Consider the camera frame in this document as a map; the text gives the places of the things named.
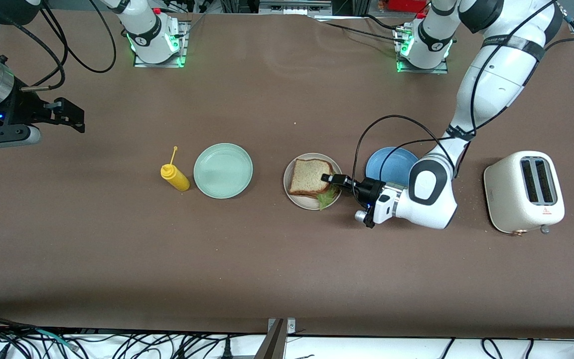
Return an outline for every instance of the brown paper tablecloth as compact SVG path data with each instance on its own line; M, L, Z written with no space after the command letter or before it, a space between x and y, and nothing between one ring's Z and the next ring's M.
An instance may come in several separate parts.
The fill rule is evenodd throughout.
M109 63L95 13L57 16L84 61ZM185 68L136 69L118 19L107 18L115 68L97 75L69 59L66 84L41 94L85 109L86 133L39 125L41 144L0 150L1 317L262 332L267 318L290 316L310 334L574 337L574 43L551 50L515 104L480 130L454 182L448 229L390 220L369 230L353 220L350 197L322 212L289 202L285 167L318 152L350 173L361 132L386 114L441 134L480 36L460 29L449 74L417 75L396 72L389 42L305 16L208 14ZM43 19L29 29L61 54ZM54 67L11 27L0 29L0 54L25 82ZM379 124L358 179L374 150L419 138L412 124ZM191 180L215 143L251 155L241 195L180 193L159 177L173 146ZM488 220L482 171L519 150L545 152L558 169L567 215L548 236L506 236Z

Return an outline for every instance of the black band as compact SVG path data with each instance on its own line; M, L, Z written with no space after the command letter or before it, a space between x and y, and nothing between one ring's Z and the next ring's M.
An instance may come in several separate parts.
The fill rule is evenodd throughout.
M23 0L0 0L0 12L9 17L19 25L27 25L39 13L40 5L32 5ZM12 23L0 17L2 25L12 25Z
M451 39L453 38L453 35L447 39L436 39L430 36L426 31L424 31L424 21L421 22L420 26L418 27L418 35L420 36L422 42L427 44L429 51L431 52L438 52L442 50L445 46L448 45L449 42L451 42Z
M503 8L504 0L477 0L465 12L460 11L460 20L475 34L491 26L499 18Z
M553 14L553 18L551 23L549 23L549 27L544 30L544 35L546 35L546 42L549 43L556 34L560 31L560 27L562 26L562 22L564 21L564 14L560 10L560 7L557 5L555 6L555 13Z
M420 173L425 171L433 173L435 176L435 187L433 187L433 192L431 195L426 198L419 198L415 195L415 181L418 178ZM431 204L435 203L437 199L440 197L442 193L442 189L446 186L446 182L448 180L448 175L444 166L440 165L439 162L435 160L423 160L417 162L411 168L411 173L409 175L409 198L416 203L424 204L425 206L430 206Z
M527 54L535 57L537 62L542 61L546 51L539 44L530 41L529 39L520 38L519 36L511 36L511 38L506 41L508 35L499 35L486 38L482 47L485 46L506 46L516 48L517 50L522 50Z
M460 126L458 127L449 126L446 132L451 137L463 139L465 141L472 141L475 138L475 136L471 132L465 132L463 129L460 129Z
M161 18L159 18L159 16L155 16L155 18L156 23L154 24L154 27L148 32L144 32L142 34L133 34L132 32L128 31L130 39L132 39L132 41L134 41L134 43L139 46L150 45L150 41L157 37L157 35L161 32Z
M451 7L451 9L449 10L440 10L435 6L431 6L431 9L433 10L433 12L435 12L436 14L439 14L440 16L449 16L450 14L453 14L453 12L455 11L455 4L453 4L453 7Z
M108 7L108 9L110 9L110 11L112 11L113 13L120 14L125 11L126 7L128 7L129 4L130 0L121 0L121 2L117 5L117 7L115 7L114 9L110 9Z

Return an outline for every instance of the metal bracket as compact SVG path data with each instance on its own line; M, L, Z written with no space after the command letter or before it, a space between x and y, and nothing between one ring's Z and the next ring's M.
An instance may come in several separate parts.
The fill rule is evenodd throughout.
M290 327L287 321L283 318L270 319L269 332L258 348L254 359L283 359L287 344L287 330Z
M267 332L272 329L274 323L278 318L269 318L267 321ZM287 334L294 334L296 332L296 318L287 318Z

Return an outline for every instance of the whole wheat bread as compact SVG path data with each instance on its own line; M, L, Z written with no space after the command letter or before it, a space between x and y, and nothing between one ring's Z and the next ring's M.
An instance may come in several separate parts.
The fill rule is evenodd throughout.
M327 161L296 159L289 184L289 194L316 197L318 194L325 193L330 184L323 182L320 178L332 172L333 167Z

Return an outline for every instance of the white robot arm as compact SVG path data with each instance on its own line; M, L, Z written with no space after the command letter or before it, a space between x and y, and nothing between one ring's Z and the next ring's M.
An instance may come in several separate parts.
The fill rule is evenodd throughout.
M171 41L178 34L178 19L153 13L147 0L101 0L117 14L134 52L146 63L158 64L178 52Z
M440 146L413 166L408 187L373 179L355 183L358 201L365 207L356 219L368 227L394 216L434 229L449 225L457 209L451 187L456 175L453 164L477 129L520 95L563 16L549 0L434 0L427 17L413 22L414 43L403 55L419 68L437 66L458 19L472 32L481 32L485 40L462 80L453 120ZM347 177L326 179L354 190Z

